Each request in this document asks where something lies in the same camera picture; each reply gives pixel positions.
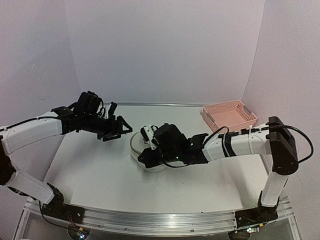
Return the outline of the white mesh laundry bag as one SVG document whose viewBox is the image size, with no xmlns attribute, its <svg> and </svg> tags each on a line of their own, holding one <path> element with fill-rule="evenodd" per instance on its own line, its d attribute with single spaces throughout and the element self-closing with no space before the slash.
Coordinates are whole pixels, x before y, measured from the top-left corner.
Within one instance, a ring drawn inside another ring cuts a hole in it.
<svg viewBox="0 0 320 240">
<path fill-rule="evenodd" d="M 161 164 L 152 168 L 146 168 L 143 163 L 138 161 L 138 157 L 143 152 L 143 150 L 150 147 L 148 143 L 144 143 L 143 137 L 140 132 L 136 132 L 133 134 L 133 136 L 130 138 L 129 144 L 130 144 L 131 156 L 137 162 L 138 166 L 144 171 L 150 172 L 150 173 L 156 173 L 156 172 L 163 171 L 166 168 L 164 164 Z"/>
</svg>

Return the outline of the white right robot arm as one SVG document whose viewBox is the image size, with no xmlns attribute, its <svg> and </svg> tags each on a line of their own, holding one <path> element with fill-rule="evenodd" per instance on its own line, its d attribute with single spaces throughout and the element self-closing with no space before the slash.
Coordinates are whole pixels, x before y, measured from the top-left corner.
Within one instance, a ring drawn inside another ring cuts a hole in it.
<svg viewBox="0 0 320 240">
<path fill-rule="evenodd" d="M 174 124 L 147 125 L 138 132 L 137 143 L 140 149 L 135 159 L 145 170 L 161 166 L 177 169 L 237 157 L 259 158 L 267 179 L 259 205 L 252 209 L 251 216 L 257 222 L 271 214 L 289 176 L 314 154 L 311 139 L 277 116 L 256 127 L 231 131 L 222 126 L 212 134 L 200 133 L 189 138 Z"/>
</svg>

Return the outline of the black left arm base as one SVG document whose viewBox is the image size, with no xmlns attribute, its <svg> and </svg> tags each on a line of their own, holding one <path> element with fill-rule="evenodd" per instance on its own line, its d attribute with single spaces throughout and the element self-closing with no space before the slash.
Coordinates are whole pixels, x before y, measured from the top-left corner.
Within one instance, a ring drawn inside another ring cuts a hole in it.
<svg viewBox="0 0 320 240">
<path fill-rule="evenodd" d="M 70 205 L 65 203 L 63 194 L 52 184 L 47 183 L 53 191 L 53 199 L 48 204 L 42 204 L 40 207 L 41 213 L 55 219 L 73 222 L 75 224 L 82 224 L 85 209 L 80 206 Z"/>
</svg>

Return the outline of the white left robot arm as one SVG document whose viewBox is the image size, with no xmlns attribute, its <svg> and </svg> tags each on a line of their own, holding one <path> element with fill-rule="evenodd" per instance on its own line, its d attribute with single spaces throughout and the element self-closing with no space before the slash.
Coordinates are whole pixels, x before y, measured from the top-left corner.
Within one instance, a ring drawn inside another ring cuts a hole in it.
<svg viewBox="0 0 320 240">
<path fill-rule="evenodd" d="M 49 144 L 54 138 L 62 139 L 73 132 L 95 134 L 98 140 L 108 142 L 132 133 L 133 128 L 121 115 L 116 115 L 117 104 L 104 105 L 101 97 L 91 91 L 84 91 L 78 100 L 69 106 L 55 107 L 39 116 L 9 124 L 0 128 L 0 185 L 18 195 L 31 197 L 48 204 L 48 211 L 57 219 L 67 214 L 67 207 L 58 198 L 63 195 L 43 177 L 39 170 L 30 170 L 18 160 L 23 154 L 36 148 L 35 153 L 27 154 L 27 166 L 40 163 L 40 157 L 49 153 Z"/>
</svg>

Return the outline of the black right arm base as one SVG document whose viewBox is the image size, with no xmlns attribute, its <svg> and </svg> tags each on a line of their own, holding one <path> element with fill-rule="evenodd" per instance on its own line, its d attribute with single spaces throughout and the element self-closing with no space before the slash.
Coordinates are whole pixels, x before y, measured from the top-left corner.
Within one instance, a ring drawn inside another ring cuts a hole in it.
<svg viewBox="0 0 320 240">
<path fill-rule="evenodd" d="M 277 208 L 279 205 L 279 198 L 276 205 L 272 207 L 262 206 L 262 193 L 260 193 L 257 207 L 237 210 L 235 212 L 236 229 L 240 230 L 250 226 L 258 226 L 274 221 L 278 218 Z"/>
</svg>

